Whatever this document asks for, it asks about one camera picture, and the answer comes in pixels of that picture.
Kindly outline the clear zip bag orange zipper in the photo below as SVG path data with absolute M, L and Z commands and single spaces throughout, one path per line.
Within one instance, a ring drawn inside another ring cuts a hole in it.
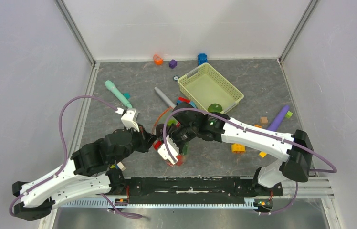
M 169 125 L 180 126 L 180 123 L 174 117 L 170 116 L 172 111 L 173 111 L 173 108 L 168 107 L 160 115 L 160 117 L 156 120 L 155 124 L 152 127 L 152 134 L 156 135 L 156 126 L 158 124 L 164 124 L 163 132 L 166 132 L 166 135 L 167 135 L 167 127 Z M 153 148 L 157 151 L 157 149 L 160 147 L 160 145 L 162 143 L 164 143 L 163 135 L 158 137 L 158 139 L 153 143 Z M 184 155 L 187 160 L 187 158 L 189 156 L 189 142 L 187 142 L 182 149 L 179 149 L 179 155 Z

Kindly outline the dark purple plum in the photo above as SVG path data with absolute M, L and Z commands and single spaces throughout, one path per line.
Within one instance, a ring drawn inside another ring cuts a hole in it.
M 160 137 L 163 135 L 164 124 L 158 124 L 156 126 L 156 136 Z

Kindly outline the red strawberry bunch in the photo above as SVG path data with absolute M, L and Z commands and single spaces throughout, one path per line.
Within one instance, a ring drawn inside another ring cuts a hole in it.
M 177 155 L 176 156 L 176 163 L 171 163 L 170 161 L 166 161 L 166 164 L 170 167 L 180 167 L 185 162 L 186 157 L 184 155 Z

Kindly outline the dark green round fruit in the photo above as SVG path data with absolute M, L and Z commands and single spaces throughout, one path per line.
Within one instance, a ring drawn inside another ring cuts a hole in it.
M 220 104 L 213 103 L 213 104 L 209 105 L 207 111 L 210 113 L 212 113 L 212 112 L 221 113 L 223 111 L 223 107 Z

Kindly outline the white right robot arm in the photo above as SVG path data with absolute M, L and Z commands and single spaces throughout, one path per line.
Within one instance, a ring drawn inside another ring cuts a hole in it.
M 172 165 L 178 162 L 180 146 L 194 138 L 240 144 L 266 152 L 276 158 L 268 166 L 257 169 L 252 189 L 263 195 L 286 179 L 307 182 L 313 150 L 308 134 L 296 130 L 293 134 L 261 129 L 242 123 L 226 114 L 209 113 L 181 103 L 172 112 L 179 126 L 163 127 L 161 145 L 155 149 Z

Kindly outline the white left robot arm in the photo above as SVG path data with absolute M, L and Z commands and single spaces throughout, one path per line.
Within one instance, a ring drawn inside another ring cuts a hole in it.
M 12 185 L 16 200 L 10 214 L 26 221 L 46 217 L 63 203 L 100 194 L 126 194 L 127 184 L 117 163 L 133 152 L 146 153 L 157 140 L 143 126 L 117 129 L 72 153 L 53 174 Z

